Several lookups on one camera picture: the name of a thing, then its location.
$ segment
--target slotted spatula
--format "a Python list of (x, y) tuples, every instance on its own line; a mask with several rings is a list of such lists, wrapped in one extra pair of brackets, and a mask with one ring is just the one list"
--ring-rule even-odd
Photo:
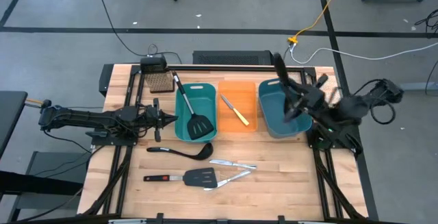
[(190, 113), (192, 114), (192, 118), (190, 118), (190, 120), (187, 122), (187, 131), (189, 133), (190, 139), (196, 140), (214, 131), (214, 127), (211, 124), (211, 121), (206, 116), (194, 113), (192, 105), (190, 105), (189, 99), (185, 94), (183, 85), (181, 81), (179, 81), (177, 73), (173, 71), (172, 74), (178, 85), (178, 90), (183, 95), (184, 101), (187, 104), (187, 107), (189, 107)]
[(182, 180), (186, 186), (218, 187), (213, 168), (189, 170), (184, 173), (184, 176), (152, 175), (143, 177), (144, 182), (168, 182), (173, 180)]

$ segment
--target silver knife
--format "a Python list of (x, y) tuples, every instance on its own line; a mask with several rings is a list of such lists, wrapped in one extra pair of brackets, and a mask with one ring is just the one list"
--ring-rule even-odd
[[(243, 177), (245, 175), (248, 175), (250, 173), (251, 173), (251, 170), (246, 169), (245, 171), (242, 171), (238, 175), (234, 175), (233, 177), (231, 177), (229, 179), (224, 179), (224, 180), (218, 182), (218, 186), (216, 188), (219, 188), (219, 187), (225, 185), (226, 183), (230, 182), (231, 180), (238, 179), (238, 178)], [(204, 188), (204, 190), (213, 190), (213, 189), (216, 189), (216, 188)]]
[(224, 165), (224, 166), (239, 166), (239, 167), (242, 167), (242, 168), (245, 168), (245, 169), (252, 169), (252, 170), (257, 169), (256, 165), (234, 163), (234, 162), (230, 162), (230, 161), (227, 161), (227, 160), (213, 159), (213, 160), (210, 160), (210, 163), (220, 164), (220, 165)]

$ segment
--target knife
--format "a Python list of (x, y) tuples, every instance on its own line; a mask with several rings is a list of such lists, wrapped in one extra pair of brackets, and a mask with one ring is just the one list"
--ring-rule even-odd
[(241, 115), (239, 113), (239, 111), (237, 111), (237, 109), (235, 109), (233, 107), (233, 105), (228, 101), (228, 99), (224, 95), (222, 95), (222, 94), (220, 94), (220, 96), (222, 97), (222, 100), (224, 100), (224, 102), (228, 105), (228, 108), (230, 108), (232, 111), (234, 111), (237, 114), (237, 116), (243, 122), (243, 124), (249, 125), (249, 122), (245, 119), (245, 117), (243, 115)]
[(234, 162), (230, 162), (230, 161), (227, 161), (227, 160), (213, 159), (213, 160), (210, 160), (209, 162), (210, 163), (214, 163), (214, 164), (224, 165), (224, 166), (240, 166), (240, 167), (245, 168), (245, 169), (252, 169), (252, 170), (257, 169), (256, 165), (234, 163)]
[[(234, 175), (233, 177), (231, 177), (229, 179), (224, 179), (224, 180), (218, 182), (218, 186), (216, 188), (219, 188), (219, 187), (225, 185), (226, 183), (230, 182), (231, 180), (238, 179), (238, 178), (243, 177), (245, 175), (248, 175), (250, 173), (251, 173), (251, 170), (246, 169), (245, 171), (242, 171), (238, 175)], [(216, 189), (216, 188), (204, 188), (204, 190), (213, 190), (213, 189)]]

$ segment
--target wooden table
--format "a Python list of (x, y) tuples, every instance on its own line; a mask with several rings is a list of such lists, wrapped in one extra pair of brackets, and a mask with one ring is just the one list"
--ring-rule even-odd
[[(130, 69), (130, 64), (114, 65), (105, 100), (105, 110), (115, 110), (123, 106)], [(334, 69), (315, 67), (315, 71), (317, 76), (323, 73), (329, 76), (324, 91), (330, 93), (337, 86)], [(227, 80), (252, 81), (258, 87), (262, 81), (276, 78), (274, 71), (205, 70), (178, 71), (178, 74), (183, 84), (207, 82), (215, 87), (218, 86), (218, 82)], [(290, 74), (290, 77), (301, 82), (299, 74)], [(137, 76), (133, 93), (136, 93), (138, 78)], [(160, 108), (165, 113), (175, 113), (175, 92), (151, 94), (145, 87), (142, 103), (152, 104), (155, 97), (159, 98)], [(134, 103), (134, 98), (135, 95), (132, 96), (131, 103)], [(157, 213), (161, 212), (164, 213), (164, 218), (169, 219), (277, 220), (279, 215), (283, 215), (286, 220), (322, 220), (313, 152), (307, 146), (305, 135), (274, 139), (267, 132), (260, 107), (257, 107), (257, 117), (259, 125), (256, 132), (218, 133), (213, 141), (214, 154), (210, 157), (210, 159), (256, 164), (257, 170), (209, 192), (199, 187), (185, 186), (183, 182), (146, 183), (143, 182), (143, 176), (183, 175), (186, 170), (214, 166), (220, 181), (237, 174), (242, 169), (209, 164), (208, 160), (199, 162), (168, 153), (146, 152), (147, 147), (160, 146), (196, 154), (203, 147), (203, 145), (178, 140), (175, 136), (174, 124), (162, 130), (161, 143), (154, 141), (153, 131), (148, 132), (133, 149), (123, 217), (155, 218)], [(114, 147), (106, 146), (92, 157), (78, 213), (87, 210), (107, 184), (113, 154)], [(346, 149), (332, 149), (332, 154), (339, 187), (357, 211), (367, 216), (353, 154)], [(333, 198), (327, 185), (326, 190), (331, 216), (334, 216)], [(110, 212), (115, 210), (116, 196), (117, 194), (113, 194)]]

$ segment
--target teal bin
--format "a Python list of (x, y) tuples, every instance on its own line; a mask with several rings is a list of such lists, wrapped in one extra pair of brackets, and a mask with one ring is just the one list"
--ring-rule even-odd
[(216, 89), (211, 84), (183, 84), (187, 98), (192, 104), (193, 111), (196, 114), (206, 116), (214, 127), (214, 131), (198, 138), (190, 139), (187, 131), (187, 122), (192, 118), (189, 107), (184, 101), (183, 95), (177, 90), (177, 100), (175, 102), (175, 115), (178, 116), (175, 121), (175, 134), (179, 139), (186, 142), (209, 142), (218, 133), (216, 122)]
[(288, 123), (283, 122), (285, 93), (280, 88), (279, 79), (269, 79), (260, 83), (259, 100), (269, 135), (273, 138), (295, 136), (312, 126), (312, 118), (305, 113)]

